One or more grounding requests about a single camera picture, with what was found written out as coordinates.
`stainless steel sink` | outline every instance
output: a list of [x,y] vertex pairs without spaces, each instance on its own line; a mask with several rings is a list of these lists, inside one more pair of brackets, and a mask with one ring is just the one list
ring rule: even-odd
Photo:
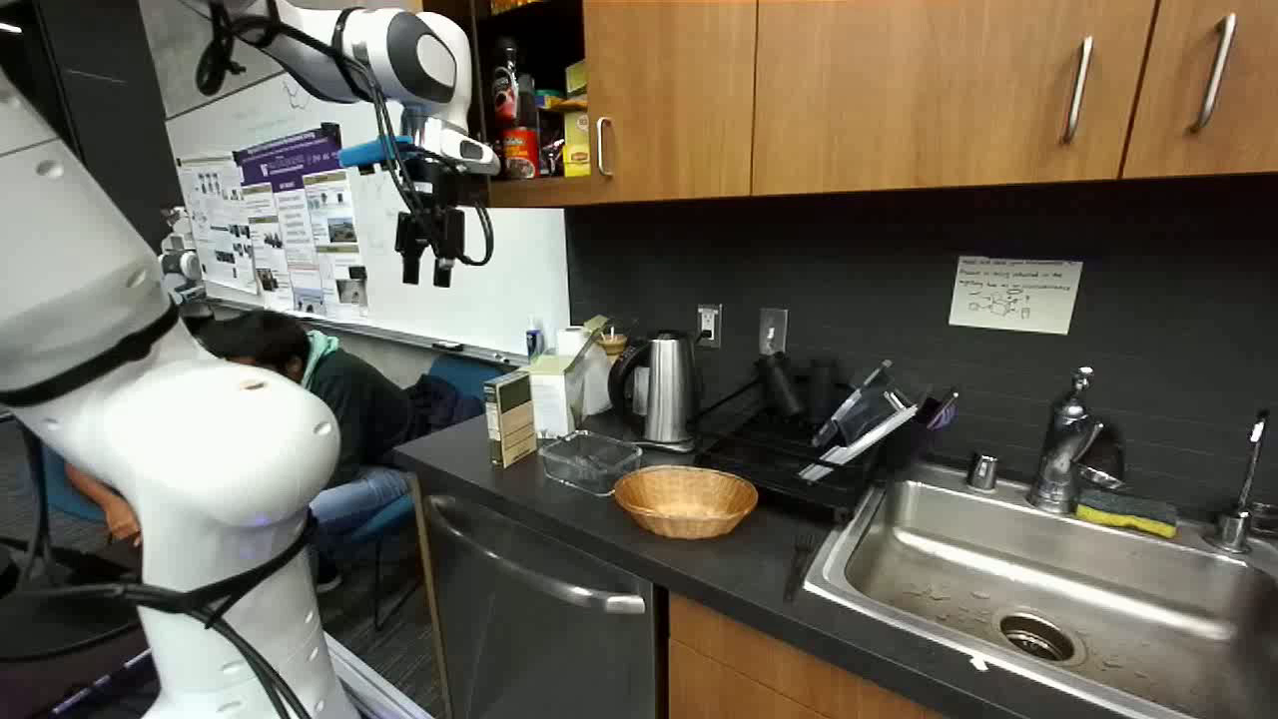
[[802,591],[1124,713],[1276,713],[1276,552],[1048,516],[1025,487],[919,467],[872,492]]

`dishwasher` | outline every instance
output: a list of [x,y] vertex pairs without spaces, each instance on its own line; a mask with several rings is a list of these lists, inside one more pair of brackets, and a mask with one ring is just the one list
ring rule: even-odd
[[654,719],[648,579],[454,495],[424,495],[453,719]]

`sink drain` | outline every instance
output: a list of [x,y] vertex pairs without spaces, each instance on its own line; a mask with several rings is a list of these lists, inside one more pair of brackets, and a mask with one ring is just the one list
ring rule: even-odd
[[1065,663],[1076,653],[1076,640],[1033,613],[1001,613],[999,631],[1009,645],[1048,663]]

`sponge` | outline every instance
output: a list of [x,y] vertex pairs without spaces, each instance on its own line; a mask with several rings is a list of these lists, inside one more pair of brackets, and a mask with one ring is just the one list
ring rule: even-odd
[[1141,495],[1116,495],[1088,487],[1076,516],[1102,528],[1173,540],[1173,508]]

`cabinet handle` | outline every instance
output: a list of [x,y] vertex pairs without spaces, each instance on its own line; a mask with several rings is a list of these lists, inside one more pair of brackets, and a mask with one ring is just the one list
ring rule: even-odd
[[467,544],[470,552],[479,552],[489,561],[495,561],[505,576],[522,579],[529,588],[571,604],[571,607],[587,607],[587,612],[603,612],[603,613],[648,613],[648,600],[644,595],[618,595],[618,591],[599,591],[599,588],[578,588],[578,584],[565,584],[557,576],[538,576],[506,556],[499,556],[495,545],[485,545],[474,535],[458,531],[454,523],[445,519],[449,499],[426,499],[424,516],[426,523],[437,523],[445,535]]
[[606,135],[613,135],[613,115],[595,115],[595,171],[603,179],[613,179],[613,166],[606,166]]
[[1232,63],[1236,34],[1237,34],[1237,13],[1222,14],[1218,29],[1222,29],[1222,44],[1214,48],[1208,95],[1202,95],[1202,107],[1197,107],[1197,118],[1194,118],[1189,130],[1202,130],[1210,122],[1210,115],[1214,115],[1214,101],[1222,95],[1226,63]]
[[1081,34],[1081,44],[1077,44],[1077,71],[1076,71],[1076,90],[1070,90],[1070,115],[1065,115],[1065,135],[1064,135],[1064,142],[1076,142],[1077,122],[1081,122],[1081,101],[1088,101],[1088,79],[1090,79],[1090,55],[1093,55],[1093,34]]

